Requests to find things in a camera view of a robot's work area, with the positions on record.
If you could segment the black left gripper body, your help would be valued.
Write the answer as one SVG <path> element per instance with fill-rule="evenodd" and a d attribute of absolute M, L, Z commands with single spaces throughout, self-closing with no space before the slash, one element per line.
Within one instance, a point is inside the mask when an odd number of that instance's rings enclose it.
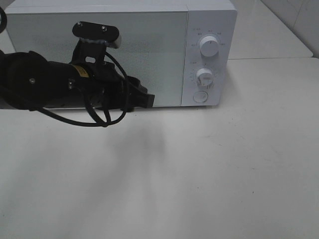
<path fill-rule="evenodd" d="M 107 45 L 79 40 L 67 64 L 67 108 L 123 110 L 129 97 L 124 74 L 119 74 L 115 61 L 107 62 Z"/>

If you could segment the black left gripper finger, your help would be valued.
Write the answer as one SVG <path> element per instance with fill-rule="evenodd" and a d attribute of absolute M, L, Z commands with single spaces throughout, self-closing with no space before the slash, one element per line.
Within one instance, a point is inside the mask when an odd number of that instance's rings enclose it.
<path fill-rule="evenodd" d="M 149 94 L 146 87 L 135 77 L 125 77 L 124 111 L 132 112 L 134 108 L 152 108 L 155 95 Z"/>

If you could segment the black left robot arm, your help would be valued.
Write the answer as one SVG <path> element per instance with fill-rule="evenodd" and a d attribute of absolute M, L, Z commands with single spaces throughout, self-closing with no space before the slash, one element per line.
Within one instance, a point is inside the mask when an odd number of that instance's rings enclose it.
<path fill-rule="evenodd" d="M 105 61 L 107 46 L 78 41 L 70 63 L 48 61 L 40 54 L 18 52 L 0 57 L 0 107 L 26 110 L 18 97 L 46 109 L 83 109 L 84 99 L 93 108 L 151 108 L 139 79 L 121 76 L 115 64 Z"/>

